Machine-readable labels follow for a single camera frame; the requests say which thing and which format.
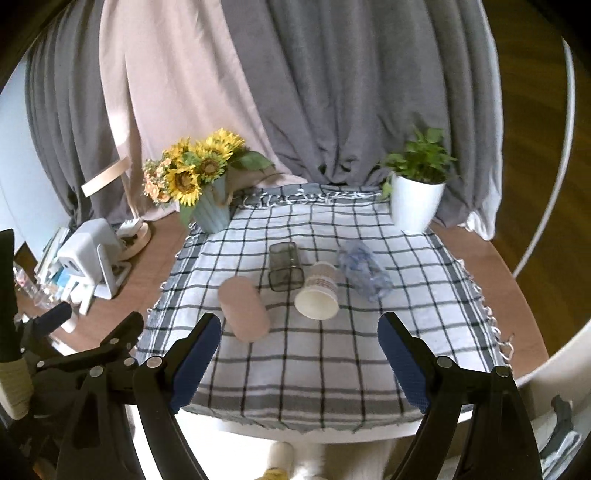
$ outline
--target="checkered cloth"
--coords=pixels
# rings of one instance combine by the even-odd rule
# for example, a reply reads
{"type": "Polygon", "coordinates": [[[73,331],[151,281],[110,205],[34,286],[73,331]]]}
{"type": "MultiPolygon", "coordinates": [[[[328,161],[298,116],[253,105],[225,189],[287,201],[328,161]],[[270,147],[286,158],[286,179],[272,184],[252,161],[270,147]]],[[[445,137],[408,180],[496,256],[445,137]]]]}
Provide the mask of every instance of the checkered cloth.
{"type": "Polygon", "coordinates": [[[195,229],[179,252],[138,345],[139,360],[163,355],[206,312],[223,319],[217,288],[234,275],[259,287],[271,318],[257,342],[237,340],[224,321],[222,342],[188,410],[307,432],[357,430],[421,417],[406,401],[382,353],[378,319],[393,311],[435,355],[461,367],[504,365],[482,296],[438,237],[404,235],[374,189],[289,186],[246,195],[227,230],[195,229]],[[344,278],[340,312],[317,322],[294,308],[295,291],[274,292],[269,246],[294,241],[304,267],[337,263],[339,245],[361,239],[390,274],[395,290],[379,303],[361,297],[344,278]]]}

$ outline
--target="clear glass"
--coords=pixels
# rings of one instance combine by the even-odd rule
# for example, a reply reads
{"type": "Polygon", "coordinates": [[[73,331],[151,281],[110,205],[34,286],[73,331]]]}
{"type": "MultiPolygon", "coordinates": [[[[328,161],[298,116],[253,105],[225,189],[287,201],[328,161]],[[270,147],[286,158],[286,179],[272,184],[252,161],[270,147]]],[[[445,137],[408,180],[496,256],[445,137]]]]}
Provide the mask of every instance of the clear glass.
{"type": "Polygon", "coordinates": [[[269,285],[273,291],[288,291],[302,288],[304,271],[294,242],[282,242],[269,247],[271,266],[269,285]]]}

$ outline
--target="curtain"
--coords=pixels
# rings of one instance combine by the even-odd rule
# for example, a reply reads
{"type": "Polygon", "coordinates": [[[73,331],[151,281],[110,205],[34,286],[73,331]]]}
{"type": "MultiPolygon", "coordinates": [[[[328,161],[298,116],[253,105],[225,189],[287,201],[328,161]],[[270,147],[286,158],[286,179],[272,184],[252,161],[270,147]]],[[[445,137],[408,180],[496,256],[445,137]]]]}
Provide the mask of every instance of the curtain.
{"type": "Polygon", "coordinates": [[[219,128],[242,135],[275,165],[263,173],[231,171],[229,190],[306,182],[273,151],[219,0],[106,0],[100,75],[117,149],[134,164],[137,196],[146,158],[159,158],[181,137],[204,138],[219,128]]]}
{"type": "Polygon", "coordinates": [[[90,198],[82,192],[84,183],[119,158],[100,81],[102,7],[102,0],[71,3],[40,35],[28,58],[31,135],[72,226],[101,217],[114,225],[131,217],[120,181],[90,198]]]}
{"type": "Polygon", "coordinates": [[[222,0],[278,159],[295,175],[377,185],[413,126],[459,159],[437,217],[466,222],[499,161],[488,24],[473,0],[222,0]]]}

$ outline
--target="white wall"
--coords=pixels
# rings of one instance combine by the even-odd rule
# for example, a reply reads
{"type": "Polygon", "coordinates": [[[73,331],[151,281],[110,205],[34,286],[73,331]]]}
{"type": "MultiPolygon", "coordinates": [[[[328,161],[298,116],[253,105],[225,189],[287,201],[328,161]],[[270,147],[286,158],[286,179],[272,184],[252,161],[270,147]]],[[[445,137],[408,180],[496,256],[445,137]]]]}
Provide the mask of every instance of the white wall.
{"type": "Polygon", "coordinates": [[[69,217],[37,157],[25,104],[21,60],[0,94],[0,230],[12,228],[17,249],[27,242],[36,259],[69,217]]]}

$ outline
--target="white appliance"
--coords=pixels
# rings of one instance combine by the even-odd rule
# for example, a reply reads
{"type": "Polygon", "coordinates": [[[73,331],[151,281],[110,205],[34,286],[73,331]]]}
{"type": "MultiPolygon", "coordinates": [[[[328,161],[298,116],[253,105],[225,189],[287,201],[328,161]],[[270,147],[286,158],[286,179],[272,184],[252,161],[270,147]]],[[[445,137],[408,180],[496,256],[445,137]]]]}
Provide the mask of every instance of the white appliance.
{"type": "Polygon", "coordinates": [[[123,250],[104,218],[83,223],[57,252],[70,274],[61,299],[77,297],[80,313],[86,315],[93,297],[113,298],[131,269],[130,263],[119,261],[123,250]]]}

